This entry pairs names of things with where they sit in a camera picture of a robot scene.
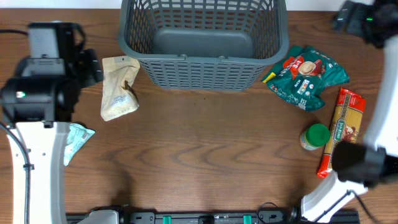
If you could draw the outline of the beige paper pouch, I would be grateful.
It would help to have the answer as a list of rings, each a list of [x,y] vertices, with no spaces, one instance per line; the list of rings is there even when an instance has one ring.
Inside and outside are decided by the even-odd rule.
[[[139,61],[127,55],[102,59],[104,80],[101,117],[110,121],[135,112],[139,103],[132,89],[140,69]]]

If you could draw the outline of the green coffee sachet bag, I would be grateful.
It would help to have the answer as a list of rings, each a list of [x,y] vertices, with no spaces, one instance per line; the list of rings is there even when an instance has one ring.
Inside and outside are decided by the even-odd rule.
[[[325,105],[320,98],[324,89],[349,80],[346,70],[329,55],[311,46],[295,45],[262,82],[284,101],[305,111],[315,111]]]

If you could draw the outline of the red spaghetti pack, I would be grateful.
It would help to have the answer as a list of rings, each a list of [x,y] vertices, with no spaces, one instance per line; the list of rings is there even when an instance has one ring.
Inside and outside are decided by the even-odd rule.
[[[356,143],[366,100],[359,94],[341,88],[330,125],[330,139],[325,145],[320,167],[317,172],[319,178],[325,178],[332,171],[332,154],[336,145],[341,141]]]

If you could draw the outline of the green lid jar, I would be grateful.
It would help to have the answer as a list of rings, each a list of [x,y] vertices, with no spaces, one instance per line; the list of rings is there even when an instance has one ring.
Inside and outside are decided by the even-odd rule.
[[[329,140],[329,129],[320,123],[311,125],[299,137],[300,145],[308,151],[325,146]]]

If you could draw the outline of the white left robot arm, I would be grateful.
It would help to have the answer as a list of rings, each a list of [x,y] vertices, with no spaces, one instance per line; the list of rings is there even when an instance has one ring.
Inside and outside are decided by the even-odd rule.
[[[1,128],[12,152],[14,223],[65,223],[63,157],[81,90],[103,79],[72,22],[33,22],[30,54],[1,88]]]

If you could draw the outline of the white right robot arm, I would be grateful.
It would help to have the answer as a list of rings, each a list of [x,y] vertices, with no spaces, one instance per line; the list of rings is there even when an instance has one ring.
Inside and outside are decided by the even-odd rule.
[[[337,144],[331,174],[292,209],[292,223],[328,223],[352,199],[397,182],[397,1],[345,1],[332,28],[380,49],[382,75],[360,142]]]

